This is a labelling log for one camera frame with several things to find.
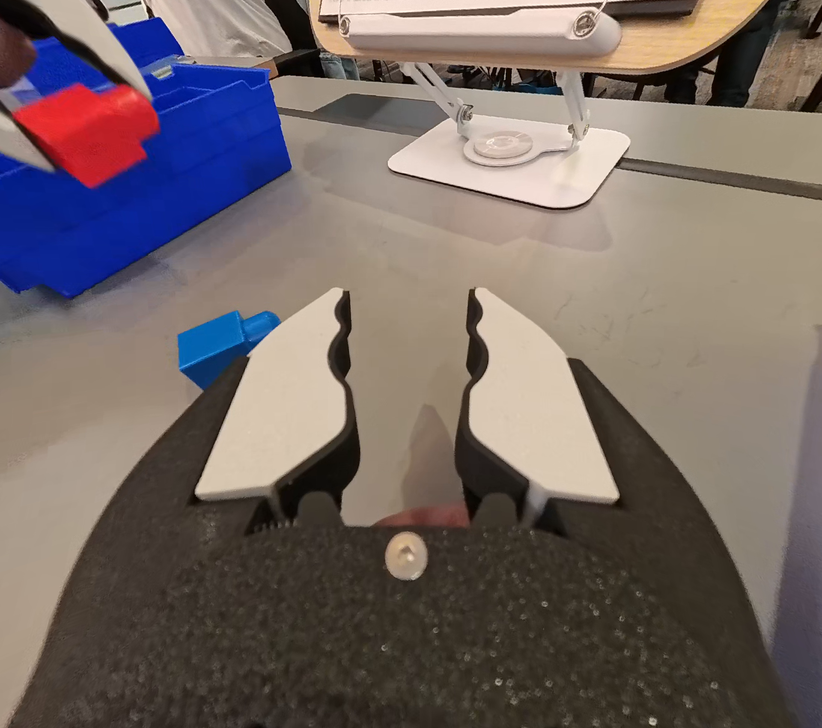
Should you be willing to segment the blue one-stud block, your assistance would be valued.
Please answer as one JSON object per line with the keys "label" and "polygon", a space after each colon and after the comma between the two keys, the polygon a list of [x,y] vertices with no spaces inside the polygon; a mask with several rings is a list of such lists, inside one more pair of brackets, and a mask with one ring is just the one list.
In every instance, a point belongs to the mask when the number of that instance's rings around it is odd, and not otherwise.
{"label": "blue one-stud block", "polygon": [[280,318],[274,312],[244,318],[234,311],[186,330],[178,336],[180,373],[205,390],[279,325]]}

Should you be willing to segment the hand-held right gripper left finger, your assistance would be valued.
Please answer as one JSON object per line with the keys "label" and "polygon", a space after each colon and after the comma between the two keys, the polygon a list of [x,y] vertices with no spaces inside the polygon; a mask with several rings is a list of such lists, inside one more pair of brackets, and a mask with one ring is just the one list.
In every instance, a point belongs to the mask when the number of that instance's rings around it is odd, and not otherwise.
{"label": "hand-held right gripper left finger", "polygon": [[331,288],[252,349],[194,489],[197,500],[298,504],[318,491],[341,501],[360,451],[346,381],[350,331],[350,294]]}

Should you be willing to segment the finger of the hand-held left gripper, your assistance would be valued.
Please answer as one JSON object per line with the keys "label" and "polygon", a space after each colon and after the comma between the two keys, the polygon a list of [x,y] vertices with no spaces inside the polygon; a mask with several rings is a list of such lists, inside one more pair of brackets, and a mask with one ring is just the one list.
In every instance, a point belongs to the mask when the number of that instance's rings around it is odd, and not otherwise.
{"label": "finger of the hand-held left gripper", "polygon": [[46,172],[56,168],[44,152],[37,147],[18,125],[12,112],[20,108],[13,95],[1,96],[1,152],[7,158]]}
{"label": "finger of the hand-held left gripper", "polygon": [[88,0],[2,0],[2,19],[33,39],[56,38],[114,85],[152,100],[138,66]]}

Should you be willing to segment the red one-stud block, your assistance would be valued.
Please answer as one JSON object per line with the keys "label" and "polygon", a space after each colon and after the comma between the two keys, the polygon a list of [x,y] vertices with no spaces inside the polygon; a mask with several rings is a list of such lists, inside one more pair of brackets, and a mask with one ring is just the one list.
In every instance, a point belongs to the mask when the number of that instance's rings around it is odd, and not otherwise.
{"label": "red one-stud block", "polygon": [[12,112],[12,120],[50,163],[96,188],[147,157],[160,131],[153,105],[131,86],[95,91],[76,84]]}

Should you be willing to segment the person's left hand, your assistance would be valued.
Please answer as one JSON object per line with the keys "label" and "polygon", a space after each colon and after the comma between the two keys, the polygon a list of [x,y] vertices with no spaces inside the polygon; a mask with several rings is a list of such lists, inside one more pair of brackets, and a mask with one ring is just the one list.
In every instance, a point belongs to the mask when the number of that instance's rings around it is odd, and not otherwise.
{"label": "person's left hand", "polygon": [[26,35],[1,21],[1,89],[14,86],[26,76],[36,59],[36,48]]}

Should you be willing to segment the grey desk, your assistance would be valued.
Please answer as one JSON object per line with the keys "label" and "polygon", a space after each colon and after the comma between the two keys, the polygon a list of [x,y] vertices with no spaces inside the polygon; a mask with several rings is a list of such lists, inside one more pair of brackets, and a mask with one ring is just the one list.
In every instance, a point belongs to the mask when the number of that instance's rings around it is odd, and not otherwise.
{"label": "grey desk", "polygon": [[279,78],[293,168],[66,301],[2,291],[2,723],[125,476],[199,394],[177,335],[351,293],[355,525],[459,497],[468,290],[583,360],[700,495],[780,672],[820,683],[820,199],[618,168],[569,213],[402,178],[419,93]]}

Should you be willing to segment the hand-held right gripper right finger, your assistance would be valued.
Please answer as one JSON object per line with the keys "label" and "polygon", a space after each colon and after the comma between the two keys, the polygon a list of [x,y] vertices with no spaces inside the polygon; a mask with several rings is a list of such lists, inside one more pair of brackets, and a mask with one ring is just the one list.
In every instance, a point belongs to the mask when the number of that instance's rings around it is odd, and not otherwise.
{"label": "hand-held right gripper right finger", "polygon": [[467,493],[615,504],[619,489],[560,345],[487,288],[469,291],[466,330],[455,461]]}

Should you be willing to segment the blue plastic bin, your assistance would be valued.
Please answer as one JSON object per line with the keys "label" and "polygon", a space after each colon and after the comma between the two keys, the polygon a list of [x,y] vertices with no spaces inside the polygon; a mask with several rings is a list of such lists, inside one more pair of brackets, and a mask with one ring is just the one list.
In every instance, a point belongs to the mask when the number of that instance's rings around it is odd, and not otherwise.
{"label": "blue plastic bin", "polygon": [[107,26],[141,70],[153,63],[183,56],[180,44],[159,17]]}
{"label": "blue plastic bin", "polygon": [[291,169],[262,70],[176,63],[160,79],[141,71],[160,132],[129,171],[89,189],[2,156],[3,286],[75,297]]}

